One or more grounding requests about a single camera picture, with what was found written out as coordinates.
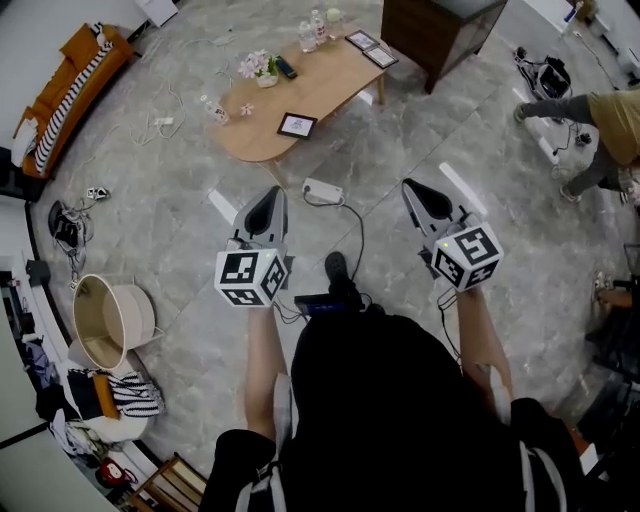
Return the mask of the large white power strip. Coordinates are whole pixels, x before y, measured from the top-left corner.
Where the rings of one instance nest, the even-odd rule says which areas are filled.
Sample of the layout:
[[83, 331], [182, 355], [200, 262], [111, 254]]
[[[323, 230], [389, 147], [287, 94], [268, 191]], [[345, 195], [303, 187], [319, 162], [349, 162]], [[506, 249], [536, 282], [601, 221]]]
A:
[[323, 181], [307, 178], [302, 185], [303, 196], [314, 204], [340, 206], [344, 203], [341, 187]]

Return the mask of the black box appliance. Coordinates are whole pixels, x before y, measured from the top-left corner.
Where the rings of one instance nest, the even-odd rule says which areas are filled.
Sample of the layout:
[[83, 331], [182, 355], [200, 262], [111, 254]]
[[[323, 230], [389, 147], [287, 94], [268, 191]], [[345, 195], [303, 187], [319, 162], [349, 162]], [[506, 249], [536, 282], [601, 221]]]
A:
[[26, 202], [37, 202], [46, 186], [46, 181], [26, 175], [13, 165], [9, 149], [0, 146], [0, 195]]

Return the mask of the person's left forearm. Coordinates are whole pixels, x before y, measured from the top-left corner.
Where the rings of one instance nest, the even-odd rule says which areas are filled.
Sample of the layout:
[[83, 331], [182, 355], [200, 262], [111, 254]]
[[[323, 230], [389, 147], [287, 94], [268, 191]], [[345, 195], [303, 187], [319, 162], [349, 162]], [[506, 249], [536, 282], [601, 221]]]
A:
[[273, 405], [275, 384], [280, 374], [287, 373], [274, 309], [249, 309], [245, 417], [250, 431], [271, 440], [276, 439]]

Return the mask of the striped blanket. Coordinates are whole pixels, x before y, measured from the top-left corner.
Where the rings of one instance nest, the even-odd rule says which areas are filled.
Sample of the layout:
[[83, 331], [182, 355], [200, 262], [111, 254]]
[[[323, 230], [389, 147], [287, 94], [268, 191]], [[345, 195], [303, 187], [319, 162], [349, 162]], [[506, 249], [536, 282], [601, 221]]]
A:
[[74, 81], [70, 84], [66, 94], [62, 98], [61, 103], [49, 119], [46, 129], [34, 152], [35, 167], [40, 176], [45, 174], [52, 151], [59, 139], [61, 130], [66, 122], [66, 118], [74, 106], [76, 99], [82, 92], [91, 75], [101, 65], [104, 58], [112, 49], [113, 43], [111, 41], [106, 41], [101, 46], [97, 55], [93, 57], [86, 67], [77, 74]]

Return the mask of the dark wooden cabinet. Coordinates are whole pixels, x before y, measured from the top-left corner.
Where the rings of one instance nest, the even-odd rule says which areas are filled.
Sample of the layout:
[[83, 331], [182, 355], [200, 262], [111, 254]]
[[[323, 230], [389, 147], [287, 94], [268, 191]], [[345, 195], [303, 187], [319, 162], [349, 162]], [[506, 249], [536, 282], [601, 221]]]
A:
[[381, 38], [426, 72], [424, 91], [482, 49], [508, 0], [384, 0]]

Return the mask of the white label water bottle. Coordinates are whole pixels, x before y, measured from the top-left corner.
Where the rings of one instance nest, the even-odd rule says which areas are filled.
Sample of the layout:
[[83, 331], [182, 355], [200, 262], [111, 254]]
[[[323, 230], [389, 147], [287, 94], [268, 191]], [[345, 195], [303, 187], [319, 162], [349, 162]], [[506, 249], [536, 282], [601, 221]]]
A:
[[214, 123], [224, 126], [230, 121], [227, 110], [221, 104], [221, 97], [215, 94], [202, 94], [200, 104], [206, 116]]

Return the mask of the black box device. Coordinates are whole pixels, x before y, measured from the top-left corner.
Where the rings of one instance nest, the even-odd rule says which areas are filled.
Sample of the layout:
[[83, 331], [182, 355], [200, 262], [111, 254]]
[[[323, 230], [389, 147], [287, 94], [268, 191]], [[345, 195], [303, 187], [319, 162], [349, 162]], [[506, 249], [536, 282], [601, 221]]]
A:
[[308, 317], [342, 312], [360, 312], [364, 303], [359, 295], [338, 296], [334, 294], [298, 295], [294, 297], [298, 310]]

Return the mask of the white pillow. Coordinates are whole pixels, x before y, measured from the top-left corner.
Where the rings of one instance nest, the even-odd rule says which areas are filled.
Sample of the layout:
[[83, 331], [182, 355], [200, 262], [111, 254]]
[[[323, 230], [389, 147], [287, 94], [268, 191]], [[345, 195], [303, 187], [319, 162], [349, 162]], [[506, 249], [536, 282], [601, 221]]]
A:
[[25, 156], [36, 146], [36, 140], [37, 129], [22, 123], [13, 139], [11, 148], [11, 162], [14, 166], [22, 166]]

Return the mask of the orange sofa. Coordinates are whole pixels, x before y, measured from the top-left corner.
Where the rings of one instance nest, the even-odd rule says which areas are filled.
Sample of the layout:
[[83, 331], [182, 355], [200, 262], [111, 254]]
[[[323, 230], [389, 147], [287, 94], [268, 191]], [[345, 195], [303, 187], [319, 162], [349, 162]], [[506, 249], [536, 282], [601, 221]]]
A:
[[[106, 41], [113, 43], [113, 49], [91, 75], [76, 99], [52, 151], [45, 174], [40, 176], [35, 167], [34, 152], [46, 129], [48, 121], [61, 103], [62, 98], [77, 74], [97, 55], [101, 46]], [[29, 124], [37, 129], [36, 146], [25, 156], [20, 168], [26, 175], [41, 180], [47, 180], [49, 178], [58, 157], [83, 120], [85, 114], [118, 71], [133, 57], [132, 47], [126, 39], [121, 36], [118, 29], [113, 25], [102, 23], [95, 23], [93, 25], [83, 24], [60, 49], [60, 52], [63, 55], [61, 64], [41, 93], [36, 97], [33, 104], [25, 108], [14, 132], [15, 137], [22, 123]]]

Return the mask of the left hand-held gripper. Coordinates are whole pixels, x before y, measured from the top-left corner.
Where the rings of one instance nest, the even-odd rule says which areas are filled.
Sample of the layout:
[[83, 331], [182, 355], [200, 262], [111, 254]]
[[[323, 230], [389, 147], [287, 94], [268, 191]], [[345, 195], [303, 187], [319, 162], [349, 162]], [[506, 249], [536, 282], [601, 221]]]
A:
[[215, 289], [236, 308], [265, 308], [288, 286], [288, 199], [279, 186], [254, 196], [236, 215], [231, 237], [217, 254]]

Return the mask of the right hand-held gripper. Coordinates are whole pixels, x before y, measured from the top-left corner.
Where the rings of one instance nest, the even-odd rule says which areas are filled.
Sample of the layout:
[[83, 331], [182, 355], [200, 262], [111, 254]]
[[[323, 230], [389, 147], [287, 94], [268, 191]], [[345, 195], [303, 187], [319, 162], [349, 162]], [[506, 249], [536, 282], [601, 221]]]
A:
[[409, 216], [423, 236], [419, 255], [435, 279], [444, 278], [456, 291], [479, 286], [492, 277], [504, 250], [489, 223], [466, 213], [444, 193], [414, 179], [402, 181]]

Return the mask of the person's right forearm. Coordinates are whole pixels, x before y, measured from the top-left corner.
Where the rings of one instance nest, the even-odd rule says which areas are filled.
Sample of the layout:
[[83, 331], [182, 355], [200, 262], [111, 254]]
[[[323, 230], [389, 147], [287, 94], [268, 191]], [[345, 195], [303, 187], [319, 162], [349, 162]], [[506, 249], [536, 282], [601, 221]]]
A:
[[504, 420], [513, 400], [511, 370], [480, 287], [456, 293], [462, 372], [485, 407]]

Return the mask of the striped cloth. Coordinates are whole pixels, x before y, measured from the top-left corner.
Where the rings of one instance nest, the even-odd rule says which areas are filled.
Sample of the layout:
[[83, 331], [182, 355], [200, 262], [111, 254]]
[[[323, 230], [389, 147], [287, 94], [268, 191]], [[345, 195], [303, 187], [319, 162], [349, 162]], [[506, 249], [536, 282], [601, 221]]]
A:
[[149, 418], [160, 415], [165, 404], [160, 390], [137, 372], [123, 376], [108, 375], [116, 409], [126, 417]]

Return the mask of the red item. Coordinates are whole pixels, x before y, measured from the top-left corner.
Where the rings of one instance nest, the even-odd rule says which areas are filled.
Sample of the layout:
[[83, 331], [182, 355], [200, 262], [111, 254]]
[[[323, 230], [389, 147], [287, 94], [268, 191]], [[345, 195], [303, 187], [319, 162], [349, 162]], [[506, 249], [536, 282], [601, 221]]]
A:
[[96, 470], [97, 481], [105, 488], [137, 484], [137, 477], [111, 458], [105, 458]]

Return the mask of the person's black shoe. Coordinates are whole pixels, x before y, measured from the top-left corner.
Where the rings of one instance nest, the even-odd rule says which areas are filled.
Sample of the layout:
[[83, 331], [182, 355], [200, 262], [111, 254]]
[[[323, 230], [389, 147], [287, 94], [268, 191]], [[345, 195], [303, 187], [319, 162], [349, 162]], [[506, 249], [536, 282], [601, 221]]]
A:
[[329, 293], [341, 296], [355, 295], [357, 288], [347, 270], [344, 255], [339, 251], [330, 253], [324, 262], [326, 276], [329, 280]]

